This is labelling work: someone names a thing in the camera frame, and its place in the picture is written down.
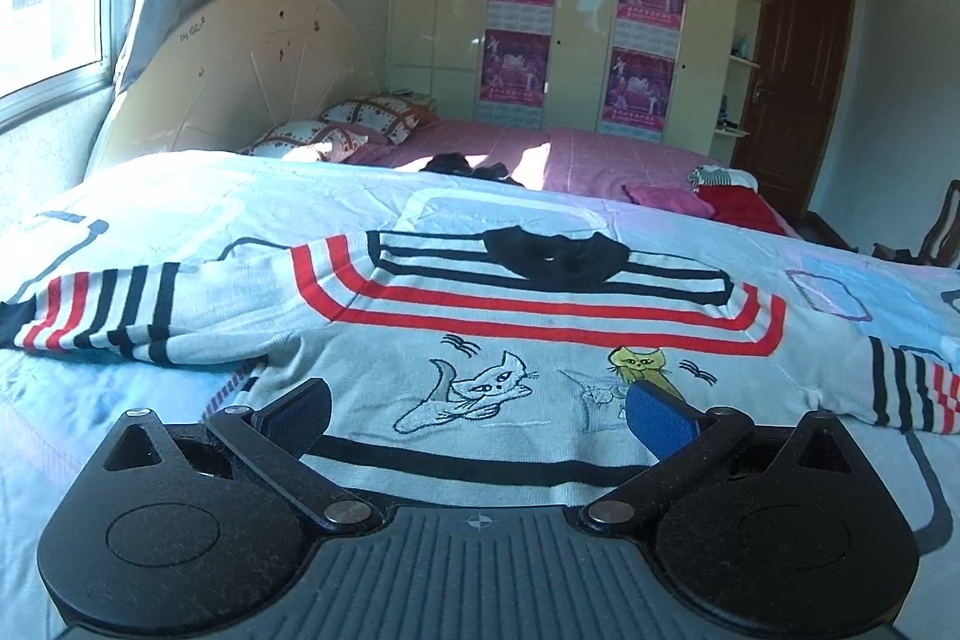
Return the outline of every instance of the window frame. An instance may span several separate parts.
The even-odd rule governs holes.
[[[118,54],[112,36],[113,0],[97,2],[100,60],[62,71],[0,97],[0,134],[112,84]]]

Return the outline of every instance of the pink bedsheet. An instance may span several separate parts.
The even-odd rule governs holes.
[[[512,178],[532,191],[628,203],[624,185],[690,189],[690,172],[717,163],[689,150],[608,134],[570,128],[524,131],[446,119],[415,129],[402,145],[364,145],[347,163],[419,172],[433,156],[447,152],[462,153],[474,167],[501,163]],[[791,237],[799,238],[776,217]]]

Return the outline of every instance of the yellow cat drawing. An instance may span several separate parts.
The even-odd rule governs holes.
[[[664,351],[654,350],[650,353],[637,353],[627,347],[619,347],[608,355],[611,369],[620,376],[624,383],[635,383],[640,378],[654,384],[658,389],[672,393],[683,402],[680,391],[666,379],[666,356]]]

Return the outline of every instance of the door handle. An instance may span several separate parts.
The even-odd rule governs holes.
[[[770,91],[763,87],[763,80],[757,77],[757,79],[754,81],[754,91],[750,96],[750,101],[756,104],[757,101],[760,101],[762,97],[769,94],[769,92]]]

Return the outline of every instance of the black device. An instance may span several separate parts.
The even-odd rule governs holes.
[[[40,538],[64,640],[899,636],[914,536],[830,413],[755,426],[638,381],[659,463],[589,506],[477,509],[299,462],[330,408],[313,379],[205,424],[129,410]]]

